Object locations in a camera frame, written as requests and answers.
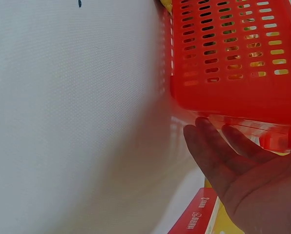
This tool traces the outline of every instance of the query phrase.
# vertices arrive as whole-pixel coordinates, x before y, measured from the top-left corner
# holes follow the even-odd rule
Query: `white textured surface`
[[[0,234],[167,233],[203,177],[159,95],[159,13],[82,2],[0,0]]]

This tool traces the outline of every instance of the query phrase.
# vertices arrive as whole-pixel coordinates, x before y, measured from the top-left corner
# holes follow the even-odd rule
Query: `red packaging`
[[[212,188],[201,188],[168,234],[211,234],[219,204]]]

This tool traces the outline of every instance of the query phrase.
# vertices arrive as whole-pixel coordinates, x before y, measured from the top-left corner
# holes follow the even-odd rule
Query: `red plastic basket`
[[[174,0],[172,29],[178,103],[291,149],[289,0]]]

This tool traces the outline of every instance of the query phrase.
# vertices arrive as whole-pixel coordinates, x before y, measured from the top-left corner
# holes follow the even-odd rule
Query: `oval hole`
[[[233,50],[238,50],[239,46],[231,46],[231,47],[227,47],[226,51],[233,51]]]
[[[258,34],[251,34],[251,35],[245,36],[245,39],[255,39],[255,38],[259,38],[259,35]]]
[[[192,11],[185,11],[183,13],[181,13],[182,15],[187,15],[187,14],[190,14]]]
[[[185,24],[185,25],[183,25],[183,28],[189,28],[192,26],[194,26],[194,23]]]
[[[216,42],[210,41],[203,44],[203,46],[211,46],[211,45],[216,45]]]
[[[259,10],[260,13],[265,13],[265,12],[270,12],[270,11],[271,11],[270,8],[260,9],[260,10]]]
[[[270,24],[265,24],[264,25],[264,28],[275,28],[275,27],[277,27],[276,23],[270,23]]]
[[[202,10],[209,9],[209,8],[210,8],[210,6],[202,6],[199,8],[199,10],[202,11]]]
[[[211,15],[212,13],[211,12],[206,12],[206,13],[203,13],[203,14],[200,14],[201,17],[204,17],[204,16],[209,16]]]
[[[227,60],[236,60],[240,59],[240,55],[230,55],[227,57]]]
[[[231,26],[234,25],[234,22],[227,22],[227,23],[222,23],[223,27]]]
[[[196,46],[192,45],[192,46],[185,47],[184,50],[193,50],[195,48],[196,48]]]
[[[273,20],[274,16],[263,16],[262,20]]]
[[[289,74],[289,70],[288,69],[275,70],[274,73],[276,75],[286,75]]]
[[[218,72],[218,71],[219,71],[218,67],[208,68],[205,70],[206,73],[213,73],[213,72]]]
[[[235,33],[237,30],[226,30],[223,32],[224,35],[230,34],[230,33]]]
[[[202,36],[202,38],[212,38],[214,36],[215,36],[214,33],[210,33],[210,34],[206,34],[206,35]]]
[[[284,50],[271,50],[270,53],[272,55],[280,55],[280,54],[284,54]]]
[[[217,51],[216,50],[207,50],[204,52],[204,55],[212,55],[212,54],[216,54]]]
[[[182,6],[181,9],[186,9],[186,8],[189,8],[191,7],[192,5],[186,5],[186,6]]]
[[[204,27],[204,28],[202,28],[202,31],[211,30],[213,28],[214,28],[214,26]]]
[[[207,3],[207,2],[209,2],[209,0],[199,1],[198,3],[199,3],[199,4],[203,4],[203,3]]]
[[[217,3],[217,6],[226,5],[228,3],[229,3],[228,1],[222,1],[222,2]]]
[[[253,14],[252,11],[246,11],[246,12],[241,12],[240,13],[241,16],[246,16],[246,15],[251,15],[251,14]]]
[[[231,18],[232,17],[232,15],[226,15],[226,16],[221,16],[220,18],[221,19],[228,19],[228,18]]]
[[[250,26],[250,27],[245,27],[244,31],[250,31],[250,30],[256,30],[257,26]]]
[[[272,40],[272,41],[268,41],[269,45],[281,45],[282,41],[281,40]]]
[[[268,5],[268,4],[269,4],[268,1],[262,1],[262,2],[257,3],[258,6],[264,6],[264,5]]]
[[[183,35],[190,35],[190,34],[193,34],[194,33],[194,30],[191,30],[191,31],[186,31],[183,33]]]
[[[249,53],[249,57],[250,58],[253,58],[253,57],[260,57],[263,55],[263,52],[252,52],[252,53]]]
[[[220,9],[219,12],[225,12],[225,11],[230,11],[231,8],[223,8],[223,9]]]
[[[236,64],[236,65],[229,65],[227,66],[228,70],[234,70],[234,69],[241,69],[242,65]]]
[[[265,63],[260,61],[260,62],[251,62],[249,64],[251,67],[261,67],[261,66],[265,66]]]
[[[213,19],[206,19],[206,20],[203,20],[203,21],[201,21],[201,23],[209,23],[209,22],[212,22],[213,21]]]
[[[282,59],[275,59],[272,61],[273,64],[285,64],[287,63],[287,60],[282,58]]]
[[[228,38],[228,39],[224,39],[224,42],[233,42],[233,41],[237,41],[238,38]]]
[[[228,76],[228,79],[242,79],[242,78],[243,78],[242,74]]]
[[[195,41],[195,38],[188,38],[184,40],[184,43]]]
[[[254,22],[255,19],[254,18],[250,18],[250,19],[243,19],[242,20],[242,23],[251,23],[251,22]]]
[[[215,83],[219,81],[219,77],[208,78],[208,83]]]
[[[258,72],[258,77],[265,77],[266,75],[266,72]]]
[[[278,36],[278,35],[280,35],[279,32],[266,33],[267,37],[274,37],[274,36]]]
[[[188,21],[188,20],[192,20],[192,19],[193,19],[192,16],[191,17],[187,17],[187,18],[182,19],[182,22],[185,22],[185,21]]]
[[[257,42],[257,43],[251,43],[251,44],[247,44],[248,48],[255,48],[255,47],[261,47],[261,43]]]
[[[216,63],[216,62],[218,62],[218,58],[207,59],[204,62],[205,62],[205,64]]]

